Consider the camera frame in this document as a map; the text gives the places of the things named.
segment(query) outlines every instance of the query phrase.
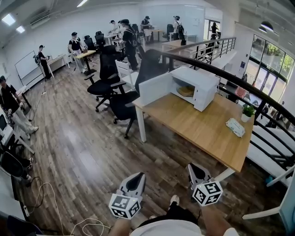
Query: white chair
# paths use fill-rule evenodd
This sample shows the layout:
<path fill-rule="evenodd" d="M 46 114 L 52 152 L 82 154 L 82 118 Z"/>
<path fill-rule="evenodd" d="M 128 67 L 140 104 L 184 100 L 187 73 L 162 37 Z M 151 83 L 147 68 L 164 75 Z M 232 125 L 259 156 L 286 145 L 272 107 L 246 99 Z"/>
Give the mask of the white chair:
<path fill-rule="evenodd" d="M 138 72 L 135 71 L 132 73 L 129 64 L 121 61 L 116 60 L 116 66 L 121 80 L 130 85 L 131 90 L 133 91 L 135 89 L 134 85 L 138 77 Z"/>
<path fill-rule="evenodd" d="M 280 175 L 279 177 L 275 178 L 273 181 L 269 182 L 267 184 L 267 187 L 272 186 L 274 183 L 280 181 L 282 178 L 285 178 L 288 174 L 292 173 L 294 171 L 295 165 L 292 166 L 290 169 L 288 169 L 284 174 Z M 295 231 L 295 223 L 294 223 L 294 218 L 295 218 L 295 180 L 294 180 L 294 173 L 293 176 L 291 177 L 291 183 L 287 189 L 287 192 L 284 196 L 284 199 L 281 203 L 280 206 L 275 207 L 273 209 L 263 211 L 263 212 L 258 212 L 258 213 L 253 213 L 253 214 L 248 214 L 244 215 L 242 218 L 243 219 L 254 219 L 254 218 L 260 218 L 264 216 L 270 216 L 274 214 L 280 214 L 283 224 L 285 226 L 287 234 L 294 232 Z"/>

